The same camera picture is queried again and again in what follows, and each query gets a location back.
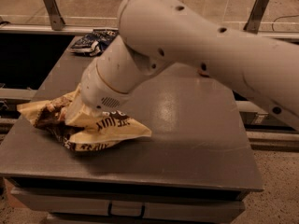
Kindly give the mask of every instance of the bolt hole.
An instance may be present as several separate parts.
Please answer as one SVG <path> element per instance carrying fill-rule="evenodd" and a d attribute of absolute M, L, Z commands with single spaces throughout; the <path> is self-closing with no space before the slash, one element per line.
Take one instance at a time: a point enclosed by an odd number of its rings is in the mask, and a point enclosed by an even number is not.
<path fill-rule="evenodd" d="M 274 114 L 277 114 L 277 115 L 279 115 L 282 112 L 281 108 L 279 108 L 279 107 L 274 107 L 272 109 L 272 111 Z"/>
<path fill-rule="evenodd" d="M 202 64 L 200 65 L 200 67 L 202 68 L 203 71 L 206 71 L 206 64 L 205 64 L 205 63 L 202 63 Z"/>
<path fill-rule="evenodd" d="M 164 56 L 164 51 L 162 49 L 158 49 L 158 52 L 161 56 Z"/>
<path fill-rule="evenodd" d="M 181 10 L 183 10 L 183 9 L 185 9 L 184 6 L 177 6 L 177 7 L 176 7 L 176 11 L 181 11 Z"/>
<path fill-rule="evenodd" d="M 225 27 L 221 27 L 220 29 L 218 29 L 218 32 L 225 33 L 227 31 L 227 29 Z"/>

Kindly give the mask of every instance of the black handle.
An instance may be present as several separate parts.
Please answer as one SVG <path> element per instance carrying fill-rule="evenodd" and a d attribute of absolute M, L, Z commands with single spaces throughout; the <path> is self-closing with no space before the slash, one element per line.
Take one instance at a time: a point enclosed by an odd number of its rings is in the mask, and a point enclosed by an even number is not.
<path fill-rule="evenodd" d="M 142 204 L 141 206 L 141 210 L 140 210 L 140 215 L 138 216 L 124 216 L 124 215 L 115 215 L 115 214 L 112 214 L 112 202 L 109 204 L 108 206 L 108 215 L 110 217 L 133 217 L 133 218 L 142 218 L 144 216 L 144 213 L 145 213 L 145 209 L 146 207 L 144 206 L 144 204 Z"/>

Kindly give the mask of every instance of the cable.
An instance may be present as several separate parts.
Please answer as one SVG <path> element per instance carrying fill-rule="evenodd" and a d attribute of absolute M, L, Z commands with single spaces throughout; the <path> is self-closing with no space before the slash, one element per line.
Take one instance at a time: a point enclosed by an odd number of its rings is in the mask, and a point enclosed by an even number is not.
<path fill-rule="evenodd" d="M 282 16 L 282 17 L 278 17 L 278 18 L 274 19 L 273 22 L 272 22 L 272 31 L 275 32 L 275 30 L 274 30 L 274 23 L 277 20 L 279 20 L 279 19 L 287 19 L 287 18 L 296 18 L 296 17 L 299 17 L 299 15 Z"/>

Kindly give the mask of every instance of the speckled floor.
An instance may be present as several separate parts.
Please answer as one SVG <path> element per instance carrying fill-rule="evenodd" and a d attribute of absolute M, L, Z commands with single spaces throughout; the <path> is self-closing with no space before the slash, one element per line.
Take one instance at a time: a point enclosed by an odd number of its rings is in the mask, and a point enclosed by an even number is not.
<path fill-rule="evenodd" d="M 67 24 L 115 26 L 120 1 L 57 0 L 57 3 Z M 181 1 L 211 21 L 242 29 L 255 0 Z M 271 0 L 264 14 L 261 30 L 298 32 L 298 15 L 299 0 Z M 0 0 L 0 17 L 17 24 L 49 24 L 42 0 Z M 299 141 L 292 145 L 299 147 Z M 298 224 L 298 150 L 257 149 L 254 150 L 254 156 L 263 178 L 264 191 L 251 193 L 245 199 L 246 211 L 233 223 Z M 0 196 L 0 223 L 45 223 L 46 215 L 28 209 L 11 208 L 7 204 L 6 194 Z"/>

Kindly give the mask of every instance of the white robotic arm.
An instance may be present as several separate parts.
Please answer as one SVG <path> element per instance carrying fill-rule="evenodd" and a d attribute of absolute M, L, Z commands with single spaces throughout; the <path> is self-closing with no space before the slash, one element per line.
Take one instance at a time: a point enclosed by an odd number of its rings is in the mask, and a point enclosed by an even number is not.
<path fill-rule="evenodd" d="M 123 0 L 120 35 L 82 77 L 81 99 L 115 110 L 175 62 L 204 72 L 299 131 L 299 49 L 206 21 L 179 0 Z M 68 112 L 66 121 L 76 113 Z"/>

